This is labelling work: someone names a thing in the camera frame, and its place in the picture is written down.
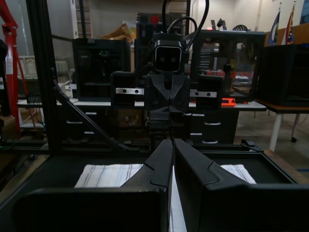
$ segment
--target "black tray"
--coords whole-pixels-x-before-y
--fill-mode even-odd
[[[202,152],[219,165],[243,164],[258,184],[261,183],[297,183],[292,177],[278,167],[263,152],[252,152],[237,145],[204,146]],[[36,189],[41,188],[73,188],[84,167],[111,164],[142,164],[147,157],[117,156],[54,156],[49,158],[35,173],[32,174],[6,201],[0,205],[0,231],[14,231],[12,228],[12,207],[16,200]]]

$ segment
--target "table leg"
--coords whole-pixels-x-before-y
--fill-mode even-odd
[[[276,148],[276,143],[278,139],[282,117],[283,117],[283,114],[276,114],[276,119],[274,123],[274,128],[272,130],[272,136],[270,139],[270,146],[269,146],[269,149],[272,151],[275,151],[275,148]]]
[[[294,126],[293,126],[293,131],[292,131],[292,139],[291,139],[291,141],[293,143],[296,143],[296,141],[297,141],[297,139],[295,138],[295,134],[296,134],[297,126],[298,126],[298,123],[299,123],[299,118],[300,118],[300,114],[297,114],[296,118],[295,118]]]

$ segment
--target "red crane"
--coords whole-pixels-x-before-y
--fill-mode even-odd
[[[5,43],[8,46],[8,54],[6,56],[6,83],[7,83],[6,85],[9,95],[11,113],[15,117],[18,136],[20,136],[19,115],[17,107],[18,102],[17,65],[19,66],[20,69],[26,95],[28,95],[28,90],[26,86],[23,69],[21,67],[20,59],[17,53],[16,30],[18,28],[18,25],[13,19],[5,0],[0,0],[0,16],[4,21],[4,24],[2,25],[2,30],[5,37]],[[30,109],[29,112],[31,115],[33,126],[36,130],[35,122],[33,119],[33,113]]]

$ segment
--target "white towel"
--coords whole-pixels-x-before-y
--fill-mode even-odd
[[[231,174],[239,177],[240,179],[247,181],[250,184],[256,184],[255,180],[252,178],[252,176],[242,164],[222,165],[221,167],[229,171]]]
[[[86,165],[75,188],[116,188],[122,186],[128,179],[141,169],[142,164]],[[256,184],[243,165],[222,165],[224,169],[239,178]],[[171,212],[169,232],[186,232],[183,209],[173,167]]]
[[[120,187],[142,166],[142,164],[86,165],[75,188]]]

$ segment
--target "flag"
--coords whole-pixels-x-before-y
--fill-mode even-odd
[[[294,37],[293,37],[293,15],[294,15],[295,2],[294,2],[294,6],[293,6],[293,9],[292,9],[290,18],[289,18],[288,26],[286,27],[286,30],[285,30],[284,37],[282,39],[281,45],[292,44],[294,42]]]
[[[275,19],[274,24],[272,25],[272,28],[271,28],[270,33],[269,33],[269,38],[267,40],[267,44],[270,45],[270,46],[276,46],[277,45],[279,19],[280,19],[280,10],[279,10],[278,15]]]

